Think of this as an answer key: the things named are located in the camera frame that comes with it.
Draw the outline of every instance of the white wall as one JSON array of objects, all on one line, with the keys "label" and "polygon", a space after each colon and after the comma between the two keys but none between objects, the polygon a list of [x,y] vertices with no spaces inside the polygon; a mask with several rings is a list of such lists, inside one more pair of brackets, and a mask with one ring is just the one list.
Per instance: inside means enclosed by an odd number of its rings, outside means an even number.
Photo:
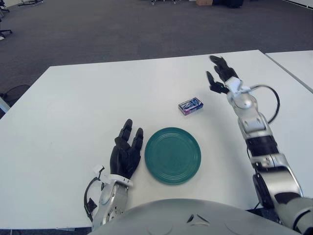
[{"label": "white wall", "polygon": [[313,7],[313,0],[290,0],[290,1],[302,4],[302,5]]}]

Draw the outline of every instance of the teal ceramic plate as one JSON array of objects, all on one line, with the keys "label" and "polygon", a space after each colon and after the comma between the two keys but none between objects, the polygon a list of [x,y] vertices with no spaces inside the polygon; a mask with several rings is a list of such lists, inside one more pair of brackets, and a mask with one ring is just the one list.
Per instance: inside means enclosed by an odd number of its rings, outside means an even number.
[{"label": "teal ceramic plate", "polygon": [[198,171],[201,152],[195,138],[188,132],[169,127],[154,133],[145,150],[150,173],[166,184],[182,184]]}]

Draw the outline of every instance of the small box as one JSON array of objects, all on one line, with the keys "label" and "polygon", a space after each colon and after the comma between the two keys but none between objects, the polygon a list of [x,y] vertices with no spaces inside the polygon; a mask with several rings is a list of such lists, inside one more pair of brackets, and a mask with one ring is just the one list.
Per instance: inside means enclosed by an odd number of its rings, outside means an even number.
[{"label": "small box", "polygon": [[213,0],[196,0],[196,4],[198,6],[211,6],[213,4]]},{"label": "small box", "polygon": [[179,110],[181,110],[181,112],[184,115],[188,115],[190,113],[193,113],[194,111],[196,111],[202,107],[203,107],[203,103],[197,98],[192,98],[192,99],[185,101],[185,102],[178,105]]}]

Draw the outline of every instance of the cardboard box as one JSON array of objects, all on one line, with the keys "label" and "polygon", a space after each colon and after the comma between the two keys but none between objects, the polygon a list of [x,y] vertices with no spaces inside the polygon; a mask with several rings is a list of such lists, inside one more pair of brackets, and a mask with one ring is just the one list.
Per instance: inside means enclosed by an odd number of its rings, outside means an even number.
[{"label": "cardboard box", "polygon": [[210,6],[213,4],[213,0],[196,0],[198,6]]}]

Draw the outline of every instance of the robotic arm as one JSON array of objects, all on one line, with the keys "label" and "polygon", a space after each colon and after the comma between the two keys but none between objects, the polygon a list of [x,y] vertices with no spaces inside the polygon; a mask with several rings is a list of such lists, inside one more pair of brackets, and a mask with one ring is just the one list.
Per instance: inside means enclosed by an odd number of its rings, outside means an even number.
[{"label": "robotic arm", "polygon": [[[259,202],[265,208],[275,208],[283,224],[303,234],[313,232],[313,199],[304,198],[301,187],[284,154],[280,153],[269,127],[278,114],[280,101],[271,87],[259,85],[243,86],[234,69],[229,68],[223,58],[210,56],[224,84],[214,82],[207,72],[210,89],[227,94],[227,100],[238,116],[238,125],[251,152],[252,167],[255,169],[253,183]],[[258,111],[255,97],[250,92],[259,87],[271,89],[277,98],[277,110],[269,122]]]},{"label": "robotic arm", "polygon": [[[104,167],[97,165],[93,170],[97,177],[90,182],[85,191],[84,206],[87,216],[92,222],[91,229],[93,231],[110,220],[119,217],[125,211],[128,189],[133,186],[130,178],[138,167],[143,141],[143,130],[139,128],[132,146],[127,143],[132,131],[132,125],[133,121],[128,119],[119,136],[114,139],[116,146],[114,146],[110,158],[111,174],[103,174]],[[91,184],[96,181],[102,183],[102,193],[98,212],[93,218],[91,213],[97,206],[92,199],[87,202],[87,192]]]}]

